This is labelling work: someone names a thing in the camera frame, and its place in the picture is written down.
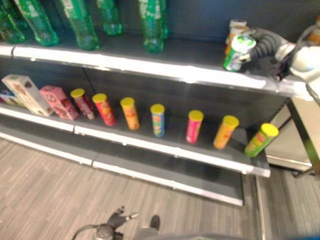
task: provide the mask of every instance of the robotic arm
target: robotic arm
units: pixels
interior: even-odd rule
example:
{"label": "robotic arm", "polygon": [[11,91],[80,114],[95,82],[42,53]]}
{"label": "robotic arm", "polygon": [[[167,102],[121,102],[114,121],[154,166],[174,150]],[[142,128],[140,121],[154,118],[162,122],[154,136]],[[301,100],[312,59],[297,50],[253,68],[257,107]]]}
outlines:
{"label": "robotic arm", "polygon": [[290,73],[300,77],[306,83],[310,95],[320,105],[320,46],[303,41],[316,28],[319,26],[308,27],[296,44],[272,31],[252,28],[244,34],[251,35],[257,44],[249,53],[240,56],[239,60],[246,63],[274,57],[277,61],[276,71],[273,73],[275,78],[281,81]]}

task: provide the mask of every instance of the red can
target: red can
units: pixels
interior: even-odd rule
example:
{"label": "red can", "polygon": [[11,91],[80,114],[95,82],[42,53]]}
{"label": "red can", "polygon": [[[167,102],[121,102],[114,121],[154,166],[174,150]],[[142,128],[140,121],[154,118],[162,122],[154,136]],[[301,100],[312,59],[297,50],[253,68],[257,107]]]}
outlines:
{"label": "red can", "polygon": [[94,108],[91,102],[89,101],[89,99],[87,98],[87,96],[85,95],[84,89],[82,88],[74,89],[70,93],[70,95],[71,97],[73,97],[76,105],[79,107],[83,115],[86,116],[86,118],[88,118],[89,120],[92,120],[95,118]]}
{"label": "red can", "polygon": [[92,101],[98,109],[104,123],[107,126],[114,125],[116,123],[116,118],[108,102],[107,95],[98,93],[92,97]]}

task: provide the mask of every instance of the soda bottle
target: soda bottle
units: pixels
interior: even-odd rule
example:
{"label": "soda bottle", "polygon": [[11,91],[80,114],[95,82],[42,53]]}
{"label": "soda bottle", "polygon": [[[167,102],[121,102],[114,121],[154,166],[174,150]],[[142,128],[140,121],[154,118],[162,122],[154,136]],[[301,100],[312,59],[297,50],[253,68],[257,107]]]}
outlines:
{"label": "soda bottle", "polygon": [[0,3],[2,4],[3,8],[6,10],[6,12],[11,15],[14,23],[18,28],[20,29],[28,28],[28,24],[26,20],[24,20],[24,17],[21,15],[21,13],[19,12],[19,9],[17,8],[14,2],[12,2],[11,0],[1,0]]}
{"label": "soda bottle", "polygon": [[164,49],[160,0],[139,0],[139,8],[144,48],[148,53],[160,53]]}
{"label": "soda bottle", "polygon": [[161,7],[161,16],[162,16],[162,23],[163,23],[163,39],[168,38],[168,23],[167,23],[167,0],[160,0],[160,7]]}
{"label": "soda bottle", "polygon": [[97,0],[100,15],[103,20],[103,30],[110,36],[122,34],[122,25],[114,0]]}
{"label": "soda bottle", "polygon": [[75,33],[78,46],[88,51],[98,49],[99,40],[85,1],[61,0],[61,3]]}
{"label": "soda bottle", "polygon": [[24,19],[34,33],[35,40],[42,46],[52,46],[59,42],[48,16],[39,0],[14,0]]}
{"label": "soda bottle", "polygon": [[25,36],[2,5],[0,5],[0,34],[9,44],[18,44],[25,40]]}

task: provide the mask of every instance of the pink can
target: pink can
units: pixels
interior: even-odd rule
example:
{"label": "pink can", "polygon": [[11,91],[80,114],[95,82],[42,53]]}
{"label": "pink can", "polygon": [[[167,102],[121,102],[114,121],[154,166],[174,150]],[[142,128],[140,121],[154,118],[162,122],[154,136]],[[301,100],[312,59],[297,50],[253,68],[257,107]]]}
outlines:
{"label": "pink can", "polygon": [[199,110],[192,110],[189,112],[188,127],[186,130],[186,140],[194,144],[197,142],[202,120],[204,119],[204,114]]}
{"label": "pink can", "polygon": [[87,119],[92,120],[95,118],[94,108],[85,94],[85,90],[82,88],[74,89],[70,93],[73,97],[76,105]]}

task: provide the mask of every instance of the gray shelf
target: gray shelf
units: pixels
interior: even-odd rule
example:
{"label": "gray shelf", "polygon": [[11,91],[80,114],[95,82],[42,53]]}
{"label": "gray shelf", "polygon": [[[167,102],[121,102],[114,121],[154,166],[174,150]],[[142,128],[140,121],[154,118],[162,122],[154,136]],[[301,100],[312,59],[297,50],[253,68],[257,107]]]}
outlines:
{"label": "gray shelf", "polygon": [[96,168],[242,206],[241,174],[181,158],[107,143]]}
{"label": "gray shelf", "polygon": [[87,165],[92,164],[104,145],[88,137],[4,115],[0,118],[0,137]]}
{"label": "gray shelf", "polygon": [[131,131],[128,129],[122,110],[120,108],[114,110],[117,122],[114,126],[108,127],[99,116],[94,120],[87,120],[80,115],[75,121],[71,121],[61,119],[56,115],[50,117],[37,116],[28,112],[25,108],[0,104],[0,114],[7,115],[10,118],[14,117],[78,135],[86,135],[177,158],[185,158],[242,174],[253,174],[267,178],[270,176],[270,168],[264,152],[255,158],[247,157],[243,153],[243,149],[248,142],[247,131],[243,128],[235,130],[225,149],[217,150],[212,145],[219,127],[217,124],[203,122],[197,143],[189,144],[185,139],[186,118],[166,116],[166,133],[164,137],[159,138],[153,135],[149,111],[143,111],[142,109],[138,111],[140,128]]}
{"label": "gray shelf", "polygon": [[150,54],[143,48],[141,35],[108,37],[103,32],[97,33],[101,48],[95,51],[79,49],[74,34],[65,30],[59,32],[58,46],[42,47],[29,38],[25,43],[15,45],[12,56],[191,84],[267,92],[285,97],[309,96],[305,84],[298,78],[290,76],[282,82],[276,82],[260,63],[247,63],[240,73],[225,71],[222,68],[225,45],[222,43],[171,38],[165,41],[162,53]]}
{"label": "gray shelf", "polygon": [[81,164],[242,206],[241,174],[1,116],[0,138]]}

